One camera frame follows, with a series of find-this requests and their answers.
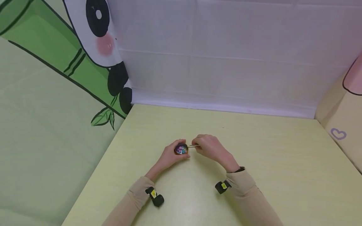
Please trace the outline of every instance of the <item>yellow label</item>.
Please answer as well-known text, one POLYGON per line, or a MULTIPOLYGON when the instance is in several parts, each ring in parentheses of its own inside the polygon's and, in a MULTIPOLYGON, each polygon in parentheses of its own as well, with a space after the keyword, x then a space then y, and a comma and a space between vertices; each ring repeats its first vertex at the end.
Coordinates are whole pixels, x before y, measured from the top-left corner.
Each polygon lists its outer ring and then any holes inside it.
POLYGON ((227 186, 226 186, 226 184, 225 184, 225 183, 222 183, 222 184, 221 184, 221 187, 223 187, 224 189, 226 189, 226 188, 227 188, 227 186))
POLYGON ((156 198, 156 196, 157 196, 156 190, 153 189, 151 192, 151 195, 153 198, 156 198))

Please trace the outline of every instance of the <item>wrist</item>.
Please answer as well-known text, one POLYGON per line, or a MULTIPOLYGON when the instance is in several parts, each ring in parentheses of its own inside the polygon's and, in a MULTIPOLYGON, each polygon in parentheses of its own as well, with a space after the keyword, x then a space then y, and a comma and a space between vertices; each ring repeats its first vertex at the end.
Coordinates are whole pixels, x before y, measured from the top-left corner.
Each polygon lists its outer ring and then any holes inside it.
POLYGON ((231 153, 228 153, 220 159, 219 164, 226 170, 226 172, 236 172, 240 169, 239 164, 231 153))

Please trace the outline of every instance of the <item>purple heart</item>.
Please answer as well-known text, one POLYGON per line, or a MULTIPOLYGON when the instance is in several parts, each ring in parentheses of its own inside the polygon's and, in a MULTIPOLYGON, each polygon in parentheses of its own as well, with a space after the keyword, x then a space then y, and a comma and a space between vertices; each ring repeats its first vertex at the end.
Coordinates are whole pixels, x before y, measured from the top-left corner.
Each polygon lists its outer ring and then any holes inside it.
POLYGON ((334 136, 334 138, 336 138, 337 140, 343 140, 344 138, 346 138, 347 133, 344 131, 339 131, 336 128, 332 128, 331 129, 331 134, 334 136))

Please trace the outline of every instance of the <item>small cup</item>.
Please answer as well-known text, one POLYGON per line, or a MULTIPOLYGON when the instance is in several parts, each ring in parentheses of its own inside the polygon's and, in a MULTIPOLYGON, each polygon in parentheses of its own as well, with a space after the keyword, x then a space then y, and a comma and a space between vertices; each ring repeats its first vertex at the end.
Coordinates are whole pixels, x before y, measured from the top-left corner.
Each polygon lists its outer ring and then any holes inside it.
POLYGON ((187 154, 189 152, 189 148, 187 147, 187 144, 179 143, 175 147, 174 151, 175 151, 176 155, 183 155, 183 154, 187 154))

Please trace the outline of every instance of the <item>heart outline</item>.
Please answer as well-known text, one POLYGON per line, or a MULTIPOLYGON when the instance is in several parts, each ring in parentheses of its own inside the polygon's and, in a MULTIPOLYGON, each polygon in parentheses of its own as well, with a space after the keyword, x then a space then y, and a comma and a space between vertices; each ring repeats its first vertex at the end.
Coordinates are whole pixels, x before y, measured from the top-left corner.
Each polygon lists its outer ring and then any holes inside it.
POLYGON ((346 133, 345 131, 342 131, 342 130, 340 131, 339 129, 336 129, 336 128, 332 128, 332 129, 331 129, 331 134, 332 134, 333 137, 336 138, 337 140, 343 140, 344 138, 347 137, 347 133, 346 133), (335 134, 335 132, 336 132, 337 134, 343 134, 343 136, 338 137, 338 136, 335 134))

